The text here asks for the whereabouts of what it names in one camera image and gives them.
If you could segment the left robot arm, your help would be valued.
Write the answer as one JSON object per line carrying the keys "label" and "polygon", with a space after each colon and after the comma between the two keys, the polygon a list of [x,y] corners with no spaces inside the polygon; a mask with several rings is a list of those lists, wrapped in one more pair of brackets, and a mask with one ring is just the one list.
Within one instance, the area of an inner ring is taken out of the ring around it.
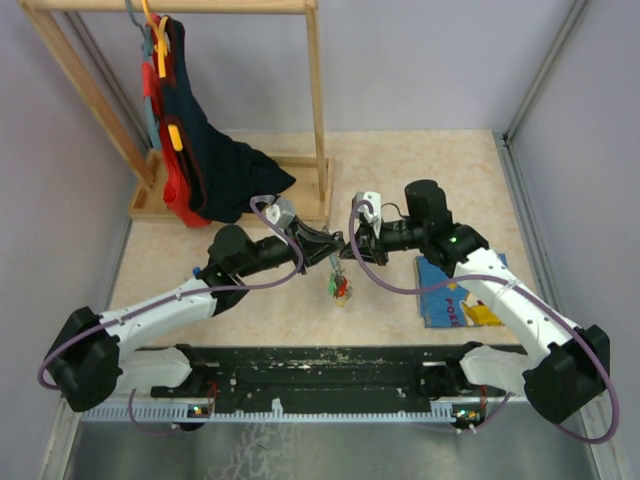
{"label": "left robot arm", "polygon": [[221,228],[208,249],[207,265],[169,292],[101,313],[75,310],[38,368],[40,385],[59,391],[75,412],[97,407],[120,391],[168,387],[189,397],[201,394],[207,371],[177,347],[150,349],[151,341],[234,308],[253,289],[242,281],[247,276],[291,263],[292,272],[259,286],[271,289],[345,245],[341,232],[316,230],[297,217],[268,225],[272,235],[258,241],[238,225]]}

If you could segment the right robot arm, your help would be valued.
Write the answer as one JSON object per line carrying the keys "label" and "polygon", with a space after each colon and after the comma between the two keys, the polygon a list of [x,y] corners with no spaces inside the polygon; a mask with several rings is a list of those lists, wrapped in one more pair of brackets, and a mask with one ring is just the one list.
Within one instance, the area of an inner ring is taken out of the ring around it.
{"label": "right robot arm", "polygon": [[461,396],[480,385],[525,397],[547,421],[561,424],[591,400],[609,393],[610,341],[598,326],[566,319],[521,282],[474,228],[454,221],[445,192],[434,180],[404,189],[407,216],[386,222],[381,197],[359,192],[352,200],[349,242],[342,254],[366,268],[384,265],[391,252],[417,250],[428,263],[480,300],[518,339],[521,354],[469,343],[447,370],[448,387]]}

